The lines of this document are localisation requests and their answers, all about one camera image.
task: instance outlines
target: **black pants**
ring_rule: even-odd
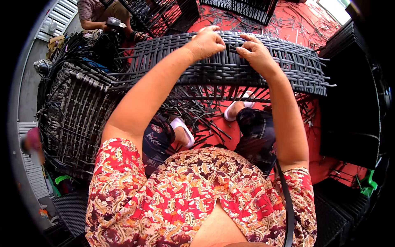
[[[258,109],[244,108],[237,114],[237,123],[243,137],[235,152],[269,175],[276,155],[273,150],[275,134],[273,117],[270,113]],[[155,115],[144,132],[143,162],[147,177],[167,158],[175,154],[171,146],[175,133],[169,121],[161,115]]]

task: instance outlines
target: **person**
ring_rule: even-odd
[[[286,211],[278,177],[271,181],[256,165],[227,149],[165,152],[172,141],[189,147],[190,132],[181,119],[163,125],[166,121],[155,113],[190,64],[225,49],[213,32],[218,29],[203,28],[161,60],[108,119],[89,187],[85,236],[91,246],[282,245]],[[313,246],[317,224],[308,144],[291,85],[256,37],[240,37],[246,42],[237,52],[266,79],[273,115],[236,102],[224,116],[238,121],[245,140],[261,141],[267,151],[275,133],[276,158],[295,214],[293,245]],[[166,139],[156,135],[162,132],[171,133],[165,147],[161,146]],[[142,157],[155,152],[160,154],[157,160],[167,158],[146,174]]]
[[[41,147],[40,129],[38,127],[29,129],[25,135],[21,136],[19,146],[22,153],[30,155],[35,165],[43,165],[45,163],[45,156]]]
[[[140,42],[148,38],[148,35],[135,31],[130,26],[130,13],[117,0],[110,6],[105,6],[99,0],[78,0],[78,15],[81,27],[85,30],[102,29],[110,31],[112,28],[106,25],[108,17],[115,17],[125,25],[124,32],[128,41]]]

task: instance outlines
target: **foot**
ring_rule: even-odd
[[[174,133],[175,133],[174,142],[178,142],[182,146],[188,145],[189,139],[183,127],[178,126],[177,128],[174,129]]]
[[[128,41],[130,42],[140,42],[147,39],[147,35],[143,32],[132,31],[129,35]]]
[[[184,147],[192,147],[195,143],[195,138],[185,125],[184,121],[180,117],[176,117],[171,123],[171,127],[175,132],[174,142],[181,143]]]
[[[250,96],[252,94],[251,91],[247,91],[246,94]],[[235,118],[239,111],[245,108],[243,101],[235,101],[234,104],[229,108],[228,116],[229,118]]]

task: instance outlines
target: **red paisley blouse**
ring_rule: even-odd
[[[313,246],[317,223],[308,170],[284,176],[295,213],[293,245]],[[215,147],[179,152],[147,179],[135,145],[110,139],[96,157],[85,236],[91,246],[189,246],[219,199],[248,241],[281,246],[286,214],[280,194],[279,179]]]

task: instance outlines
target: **white slipper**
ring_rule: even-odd
[[[192,147],[195,144],[195,138],[192,135],[192,133],[189,131],[189,129],[186,127],[184,121],[180,117],[176,117],[171,123],[171,127],[175,130],[175,128],[181,126],[184,128],[185,133],[188,137],[188,144],[185,146],[187,148]]]
[[[245,94],[243,95],[243,98],[248,98],[248,97],[250,97],[250,96],[247,94],[248,92],[250,92],[250,93],[252,94],[252,91],[249,91],[249,90],[248,90],[248,91],[245,92]],[[224,112],[224,118],[225,118],[226,120],[228,120],[229,122],[232,122],[232,121],[236,120],[236,117],[229,117],[229,115],[228,115],[228,111],[229,111],[229,109],[233,106],[234,103],[235,103],[235,101],[233,101],[233,103],[230,104],[230,106],[228,106],[228,107],[226,108],[225,112]],[[246,102],[246,101],[243,101],[243,103],[244,103],[244,107],[253,107],[254,104],[255,104],[255,102]]]

